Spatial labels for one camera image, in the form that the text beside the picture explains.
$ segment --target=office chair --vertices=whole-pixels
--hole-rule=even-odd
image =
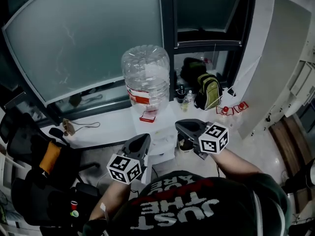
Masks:
[[[75,179],[83,182],[79,172],[92,166],[99,167],[98,163],[90,163],[80,166],[81,149],[73,149],[63,139],[63,132],[52,128],[50,134],[60,138],[65,144],[56,142],[55,139],[46,136],[36,125],[29,114],[21,114],[17,111],[8,111],[0,123],[0,136],[7,143],[7,152],[15,160],[20,160],[32,166],[39,172],[39,167],[50,141],[61,147],[60,155],[52,172],[47,176],[49,183],[61,190],[69,189]]]
[[[14,208],[33,226],[44,228],[46,233],[55,232],[55,227],[68,230],[71,226],[82,231],[83,225],[100,199],[96,187],[85,183],[77,183],[75,187],[61,191],[46,184],[45,176],[30,170],[25,180],[16,178],[11,188]],[[78,203],[79,217],[70,216],[70,202]]]

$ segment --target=green backpack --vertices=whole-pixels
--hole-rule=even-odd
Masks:
[[[221,103],[222,88],[216,76],[205,73],[200,75],[197,80],[201,89],[195,98],[195,107],[209,110],[219,105]]]

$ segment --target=orange cushion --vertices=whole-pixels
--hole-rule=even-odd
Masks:
[[[53,142],[49,142],[43,160],[41,160],[39,164],[39,166],[48,174],[50,174],[53,170],[54,165],[60,155],[60,150],[61,147],[56,146]]]

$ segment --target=window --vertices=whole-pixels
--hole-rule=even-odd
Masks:
[[[42,107],[60,121],[130,106],[121,57],[162,46],[159,0],[6,1],[7,48]]]
[[[28,100],[19,103],[16,107],[21,113],[28,113],[34,121],[46,119],[46,116],[40,111],[40,109]]]
[[[220,84],[231,87],[245,52],[254,5],[255,0],[161,0],[170,67],[176,70],[182,57],[206,58]],[[171,70],[170,81],[177,75],[178,70]]]

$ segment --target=black t-shirt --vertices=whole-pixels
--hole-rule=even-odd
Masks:
[[[279,236],[287,232],[290,214],[287,195],[269,175],[238,183],[177,171],[147,185],[110,222],[89,221],[83,235],[106,230],[109,235]]]

